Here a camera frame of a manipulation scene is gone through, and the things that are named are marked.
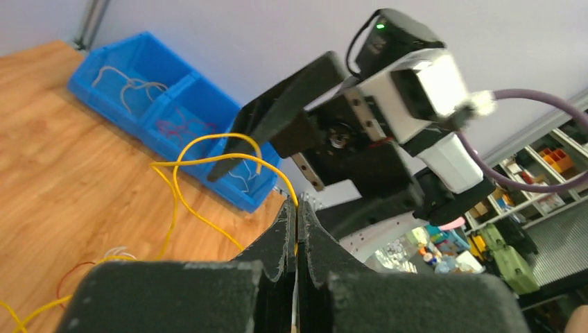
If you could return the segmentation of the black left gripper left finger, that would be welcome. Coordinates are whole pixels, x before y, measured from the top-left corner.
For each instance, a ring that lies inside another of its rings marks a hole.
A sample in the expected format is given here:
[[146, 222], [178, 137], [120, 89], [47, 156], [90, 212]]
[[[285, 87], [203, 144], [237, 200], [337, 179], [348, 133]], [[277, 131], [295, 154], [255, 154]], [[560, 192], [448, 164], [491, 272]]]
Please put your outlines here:
[[225, 262], [105, 262], [80, 282], [57, 332], [289, 332], [296, 208]]

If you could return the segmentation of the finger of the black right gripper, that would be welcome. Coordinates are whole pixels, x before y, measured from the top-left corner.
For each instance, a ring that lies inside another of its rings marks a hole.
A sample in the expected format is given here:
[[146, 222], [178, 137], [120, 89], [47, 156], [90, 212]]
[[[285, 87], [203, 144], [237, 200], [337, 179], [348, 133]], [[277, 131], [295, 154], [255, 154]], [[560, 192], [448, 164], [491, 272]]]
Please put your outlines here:
[[321, 226], [335, 239], [412, 212], [422, 206], [420, 191], [406, 190], [389, 196], [362, 197], [317, 211]]
[[338, 56], [328, 51], [241, 108], [231, 131], [269, 143], [290, 158], [309, 182], [349, 179], [349, 104], [342, 94], [309, 104], [346, 77]]

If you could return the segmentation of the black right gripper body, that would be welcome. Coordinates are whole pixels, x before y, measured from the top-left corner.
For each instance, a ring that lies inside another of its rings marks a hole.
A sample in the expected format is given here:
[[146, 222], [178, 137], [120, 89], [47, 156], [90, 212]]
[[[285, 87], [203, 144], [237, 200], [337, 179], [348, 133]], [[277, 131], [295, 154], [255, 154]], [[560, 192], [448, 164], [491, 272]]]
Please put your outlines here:
[[[377, 120], [367, 110], [365, 99], [355, 87], [343, 89], [349, 104], [349, 181], [362, 197], [389, 196], [401, 191], [414, 190], [414, 179], [402, 162], [389, 134], [377, 132]], [[337, 182], [310, 182], [321, 190]]]

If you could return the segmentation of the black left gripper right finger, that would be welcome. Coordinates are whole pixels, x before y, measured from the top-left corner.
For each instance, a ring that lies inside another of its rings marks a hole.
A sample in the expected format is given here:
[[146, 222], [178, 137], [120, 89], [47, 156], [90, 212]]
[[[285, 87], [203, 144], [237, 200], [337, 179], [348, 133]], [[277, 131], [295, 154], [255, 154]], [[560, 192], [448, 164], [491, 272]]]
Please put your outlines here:
[[307, 202], [297, 209], [301, 332], [527, 332], [493, 275], [378, 273], [347, 252]]

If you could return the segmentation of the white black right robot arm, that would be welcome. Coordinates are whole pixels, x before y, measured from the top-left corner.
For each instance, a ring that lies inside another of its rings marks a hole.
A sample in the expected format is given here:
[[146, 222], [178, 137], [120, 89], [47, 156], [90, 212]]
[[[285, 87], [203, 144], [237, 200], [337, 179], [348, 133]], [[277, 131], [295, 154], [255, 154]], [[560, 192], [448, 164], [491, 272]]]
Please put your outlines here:
[[494, 185], [457, 137], [492, 111], [468, 92], [444, 42], [397, 10], [376, 10], [352, 71], [333, 51], [243, 106], [224, 151], [270, 144], [317, 191], [350, 181], [359, 198], [317, 217], [355, 258], [414, 228], [446, 225]]

